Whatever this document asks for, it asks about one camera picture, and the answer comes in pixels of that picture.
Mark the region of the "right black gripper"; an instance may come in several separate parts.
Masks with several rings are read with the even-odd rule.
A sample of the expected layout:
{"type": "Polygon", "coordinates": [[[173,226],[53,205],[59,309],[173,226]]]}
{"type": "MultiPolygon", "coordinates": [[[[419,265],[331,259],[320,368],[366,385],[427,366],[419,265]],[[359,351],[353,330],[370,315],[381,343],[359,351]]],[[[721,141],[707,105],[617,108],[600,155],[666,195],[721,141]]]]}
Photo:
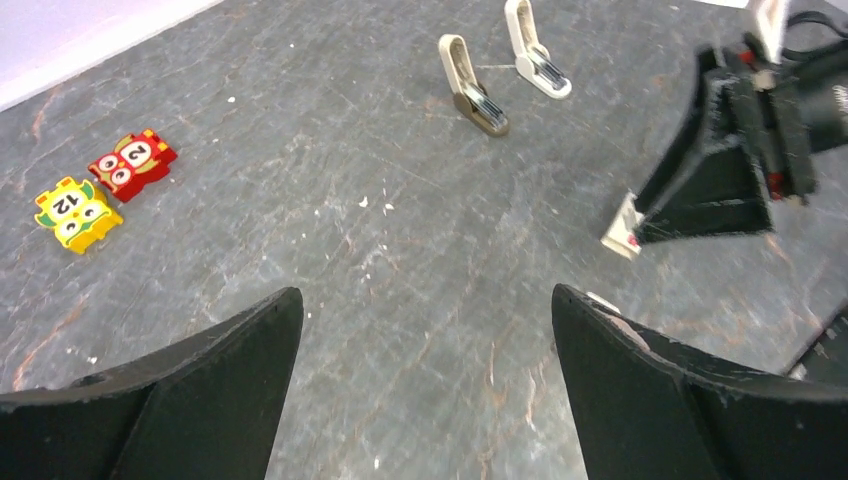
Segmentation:
{"type": "Polygon", "coordinates": [[[847,143],[847,40],[781,66],[761,54],[752,39],[696,50],[681,128],[635,200],[639,243],[769,232],[769,201],[816,192],[812,156],[847,143]]]}

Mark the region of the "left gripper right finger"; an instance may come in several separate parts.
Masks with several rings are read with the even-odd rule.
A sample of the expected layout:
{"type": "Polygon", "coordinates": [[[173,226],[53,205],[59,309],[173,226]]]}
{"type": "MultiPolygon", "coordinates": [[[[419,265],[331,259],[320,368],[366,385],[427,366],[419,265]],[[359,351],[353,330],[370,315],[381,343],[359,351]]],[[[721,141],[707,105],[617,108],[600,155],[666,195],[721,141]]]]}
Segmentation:
{"type": "Polygon", "coordinates": [[[557,285],[552,327],[592,479],[843,479],[847,386],[709,354],[557,285]]]}

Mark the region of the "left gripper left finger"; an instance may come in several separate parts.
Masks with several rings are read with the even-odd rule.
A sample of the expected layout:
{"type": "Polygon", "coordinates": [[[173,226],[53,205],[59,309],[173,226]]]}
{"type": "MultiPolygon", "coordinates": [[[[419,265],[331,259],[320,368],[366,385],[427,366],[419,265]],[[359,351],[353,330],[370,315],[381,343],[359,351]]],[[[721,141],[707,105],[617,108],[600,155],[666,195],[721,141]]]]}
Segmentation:
{"type": "Polygon", "coordinates": [[[5,479],[261,479],[298,352],[301,292],[58,389],[1,398],[5,479]]]}

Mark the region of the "white staple box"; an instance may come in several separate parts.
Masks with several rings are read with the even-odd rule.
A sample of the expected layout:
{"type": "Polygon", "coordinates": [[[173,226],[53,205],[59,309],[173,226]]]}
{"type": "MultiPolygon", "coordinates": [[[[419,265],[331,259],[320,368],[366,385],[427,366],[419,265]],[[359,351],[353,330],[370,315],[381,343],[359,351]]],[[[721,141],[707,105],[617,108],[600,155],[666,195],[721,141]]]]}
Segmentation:
{"type": "Polygon", "coordinates": [[[641,252],[635,228],[641,223],[644,215],[636,210],[636,199],[637,196],[632,191],[626,193],[610,226],[600,239],[605,248],[628,260],[635,259],[641,252]]]}

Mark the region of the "brown white stapler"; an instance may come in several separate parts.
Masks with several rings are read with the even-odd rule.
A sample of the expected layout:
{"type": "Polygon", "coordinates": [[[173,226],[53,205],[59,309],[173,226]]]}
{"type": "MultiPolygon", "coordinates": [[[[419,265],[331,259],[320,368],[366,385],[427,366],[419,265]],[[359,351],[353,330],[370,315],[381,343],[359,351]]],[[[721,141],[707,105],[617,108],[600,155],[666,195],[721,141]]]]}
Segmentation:
{"type": "Polygon", "coordinates": [[[487,135],[505,136],[509,132],[508,118],[478,82],[465,39],[444,34],[438,49],[457,110],[487,135]]]}

